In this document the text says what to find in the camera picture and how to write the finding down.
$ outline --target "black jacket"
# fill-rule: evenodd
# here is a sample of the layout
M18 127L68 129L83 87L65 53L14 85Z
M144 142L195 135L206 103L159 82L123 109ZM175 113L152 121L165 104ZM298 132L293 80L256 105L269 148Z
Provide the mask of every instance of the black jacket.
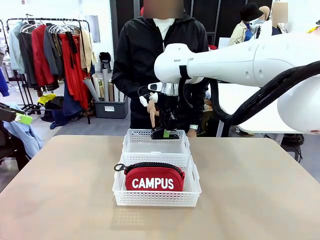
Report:
M128 21L121 30L115 54L112 81L116 87L131 98L131 128L150 129L150 116L140 103L138 89L159 82L154 72L156 58L163 53L164 46L173 43L186 44L194 53L208 51L208 39L204 26L191 16L184 14L168 29L165 39L153 19L138 17ZM208 81L186 84L185 95L193 109L179 104L175 115L180 129L189 125L200 125L203 116L204 98ZM147 88L141 88L144 94Z

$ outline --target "hand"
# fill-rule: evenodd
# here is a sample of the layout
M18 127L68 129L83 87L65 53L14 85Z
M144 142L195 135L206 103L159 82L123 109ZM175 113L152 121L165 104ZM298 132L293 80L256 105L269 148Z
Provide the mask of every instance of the hand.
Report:
M155 116L159 117L159 111L156 110L155 101L150 100L146 109L150 114L152 128L154 128L156 126Z
M196 138L197 137L197 130L190 128L188 133L186 134L189 138Z

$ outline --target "gray floor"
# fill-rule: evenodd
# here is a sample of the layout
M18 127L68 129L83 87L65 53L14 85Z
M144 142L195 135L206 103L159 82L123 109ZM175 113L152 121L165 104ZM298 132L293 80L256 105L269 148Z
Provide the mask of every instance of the gray floor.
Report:
M63 95L63 86L55 91L58 95ZM32 99L37 101L38 97L34 91L31 91ZM13 92L9 97L0 97L0 102L22 103L19 92ZM130 114L126 119L105 119L91 118L91 124L88 124L87 118L83 117L75 122L71 122L63 127L57 127L50 130L50 123L44 122L39 115L33 115L33 127L42 137L44 142L48 142L56 135L108 135L124 136L130 126ZM231 137L239 137L234 130L230 133ZM304 135L305 142L301 146L303 160L301 165L320 182L320 135ZM17 163L14 159L7 158L0 165L0 192L18 173Z

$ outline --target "wristwatch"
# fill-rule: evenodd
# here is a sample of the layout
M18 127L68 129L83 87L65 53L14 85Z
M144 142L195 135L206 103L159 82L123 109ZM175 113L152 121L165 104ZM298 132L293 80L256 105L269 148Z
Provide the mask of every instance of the wristwatch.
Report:
M198 125L190 125L191 129L198 130Z

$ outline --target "basket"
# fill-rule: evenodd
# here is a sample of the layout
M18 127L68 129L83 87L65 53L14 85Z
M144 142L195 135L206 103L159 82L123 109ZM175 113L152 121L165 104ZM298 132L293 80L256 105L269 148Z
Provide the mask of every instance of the basket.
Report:
M119 206L195 207L201 193L199 174L188 154L123 153L120 164L129 166L142 162L168 163L185 172L183 191L127 191L123 171L114 174L112 191Z
M190 143L183 130L176 131L179 139L151 138L151 130L129 129L123 140L123 153L167 153L190 155Z

